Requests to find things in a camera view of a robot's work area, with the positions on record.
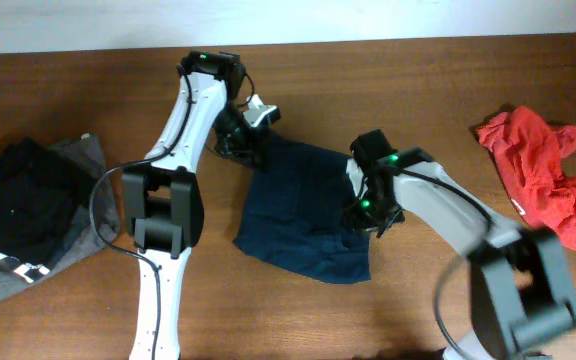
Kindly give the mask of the navy blue shorts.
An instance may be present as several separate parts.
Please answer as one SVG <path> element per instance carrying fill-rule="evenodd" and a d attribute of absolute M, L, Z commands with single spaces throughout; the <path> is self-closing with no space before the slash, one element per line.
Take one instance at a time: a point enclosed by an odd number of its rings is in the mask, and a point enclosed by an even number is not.
<path fill-rule="evenodd" d="M 244 254 L 324 283 L 371 279 L 370 236 L 348 227 L 354 199 L 343 153 L 272 132 L 254 172 L 234 245 Z"/>

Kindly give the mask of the red mesh garment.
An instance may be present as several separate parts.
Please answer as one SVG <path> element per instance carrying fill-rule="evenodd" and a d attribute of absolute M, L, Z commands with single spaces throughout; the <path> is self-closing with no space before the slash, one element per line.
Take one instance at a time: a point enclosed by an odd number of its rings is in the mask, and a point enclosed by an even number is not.
<path fill-rule="evenodd" d="M 576 125 L 550 125 L 520 106 L 492 116 L 475 134 L 522 219 L 551 228 L 564 247 L 576 251 L 576 176 L 562 167 L 576 152 Z"/>

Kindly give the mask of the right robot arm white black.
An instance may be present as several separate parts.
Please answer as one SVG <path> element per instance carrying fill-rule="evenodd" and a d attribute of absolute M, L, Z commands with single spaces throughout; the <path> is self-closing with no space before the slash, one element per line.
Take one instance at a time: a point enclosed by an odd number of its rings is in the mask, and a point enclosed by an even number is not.
<path fill-rule="evenodd" d="M 423 149 L 393 148 L 381 130 L 350 145 L 350 225 L 382 236 L 411 213 L 455 252 L 433 290 L 435 321 L 447 342 L 441 359 L 540 359 L 539 347 L 576 330 L 576 291 L 557 234 L 505 217 L 455 182 Z M 445 286 L 469 269 L 471 330 L 460 340 L 440 314 Z"/>

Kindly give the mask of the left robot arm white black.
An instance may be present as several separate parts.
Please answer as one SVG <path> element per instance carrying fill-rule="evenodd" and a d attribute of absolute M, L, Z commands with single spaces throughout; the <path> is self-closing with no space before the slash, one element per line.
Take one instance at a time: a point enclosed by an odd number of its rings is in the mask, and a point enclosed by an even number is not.
<path fill-rule="evenodd" d="M 122 172 L 127 232 L 139 259 L 140 286 L 133 359 L 178 359 L 178 320 L 185 268 L 204 225 L 197 180 L 211 135 L 214 152 L 248 167 L 264 163 L 275 105 L 256 94 L 238 102 L 249 79 L 239 55 L 191 51 L 177 66 L 178 97 L 145 159 Z"/>

